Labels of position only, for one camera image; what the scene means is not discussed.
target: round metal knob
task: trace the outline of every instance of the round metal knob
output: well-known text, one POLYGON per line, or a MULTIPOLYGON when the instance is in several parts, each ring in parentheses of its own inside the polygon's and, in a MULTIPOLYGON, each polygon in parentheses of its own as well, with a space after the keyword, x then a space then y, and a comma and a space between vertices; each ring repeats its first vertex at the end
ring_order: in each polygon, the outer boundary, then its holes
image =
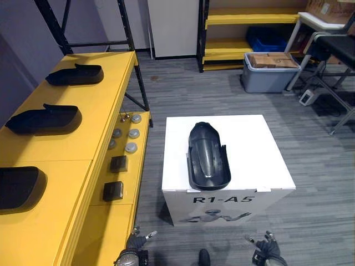
POLYGON ((117 138, 122 136, 122 130, 121 129, 114 129, 112 133, 112 137, 117 138))
POLYGON ((112 150, 114 147, 116 147, 116 141, 111 139, 109 143, 109 150, 112 150))
POLYGON ((131 121, 134 124, 138 124, 139 122, 142 121, 142 117, 140 115, 134 115, 131 117, 131 121))
POLYGON ((128 136, 131 139, 136 139, 137 137, 139 137, 139 130, 138 129, 131 129, 130 131, 128 131, 128 136))
POLYGON ((137 144, 134 142, 129 142, 127 143, 126 147, 124 148, 126 152, 128 152, 129 154, 133 154, 136 152, 136 150, 138 149, 137 144))

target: gray wall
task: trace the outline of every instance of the gray wall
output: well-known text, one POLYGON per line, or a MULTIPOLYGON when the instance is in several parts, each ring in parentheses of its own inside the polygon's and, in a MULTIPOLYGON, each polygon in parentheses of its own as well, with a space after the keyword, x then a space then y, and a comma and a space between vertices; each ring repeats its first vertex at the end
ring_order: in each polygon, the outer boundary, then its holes
MULTIPOLYGON (((50 0, 61 23, 65 0, 50 0)), ((0 126, 63 57, 32 0, 0 4, 0 126)), ((107 40, 93 0, 74 0, 66 36, 70 42, 107 40)), ((77 48, 101 52, 105 47, 77 48)))
MULTIPOLYGON (((95 0, 95 4, 107 38, 109 40, 126 40, 117 0, 95 0)), ((147 0, 128 0, 125 1, 125 5, 135 49, 149 48, 147 0)), ((127 46, 111 45, 111 49, 125 48, 127 46)))

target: gray carpet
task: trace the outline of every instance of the gray carpet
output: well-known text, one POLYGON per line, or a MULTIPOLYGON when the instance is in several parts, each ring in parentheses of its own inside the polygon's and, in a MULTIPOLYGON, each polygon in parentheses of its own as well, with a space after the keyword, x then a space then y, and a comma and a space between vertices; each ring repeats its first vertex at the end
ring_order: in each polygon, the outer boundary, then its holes
MULTIPOLYGON (((139 53, 139 60, 154 127, 136 224, 142 233, 158 231, 145 246, 151 265, 197 265, 201 248, 210 252, 213 266, 251 265, 254 248, 244 235, 261 239, 265 230, 274 231, 289 265, 354 265, 353 120, 329 136, 331 125, 339 121, 338 112, 318 116, 313 107, 301 106, 294 94, 245 93, 240 70, 200 74, 196 59, 150 60, 139 53), (239 227, 173 227, 161 192, 166 117, 251 114, 264 115, 297 190, 239 227)), ((132 76, 128 92, 138 97, 132 76)), ((354 79, 342 87, 353 90, 354 79)), ((139 110, 127 99, 124 109, 139 110)))

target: small black block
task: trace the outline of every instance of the small black block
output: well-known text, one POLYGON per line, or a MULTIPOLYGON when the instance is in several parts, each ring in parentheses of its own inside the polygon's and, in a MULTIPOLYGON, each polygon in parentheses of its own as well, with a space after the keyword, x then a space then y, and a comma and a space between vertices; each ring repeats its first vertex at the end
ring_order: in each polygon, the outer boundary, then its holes
POLYGON ((105 183, 103 200, 114 201, 123 198, 123 183, 121 181, 105 183))
POLYGON ((125 172, 127 171, 128 160, 124 156, 115 156, 111 158, 110 171, 112 173, 125 172))

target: black curved part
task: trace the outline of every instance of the black curved part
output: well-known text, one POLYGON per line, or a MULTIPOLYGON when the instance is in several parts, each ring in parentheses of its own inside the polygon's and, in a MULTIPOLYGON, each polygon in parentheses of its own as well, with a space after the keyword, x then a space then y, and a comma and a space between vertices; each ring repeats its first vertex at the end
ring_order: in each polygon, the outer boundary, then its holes
POLYGON ((96 84, 104 79, 104 72, 100 65, 75 64, 75 68, 61 69, 45 79, 54 86, 96 84))
POLYGON ((218 132, 199 122, 189 136, 189 182, 196 190, 220 190, 231 181, 226 146, 218 132))
POLYGON ((32 209, 46 186, 47 176, 37 167, 0 168, 0 214, 32 209))
POLYGON ((64 135, 73 132, 82 122, 76 106, 43 104, 45 109, 28 110, 13 116, 5 124, 16 134, 64 135))

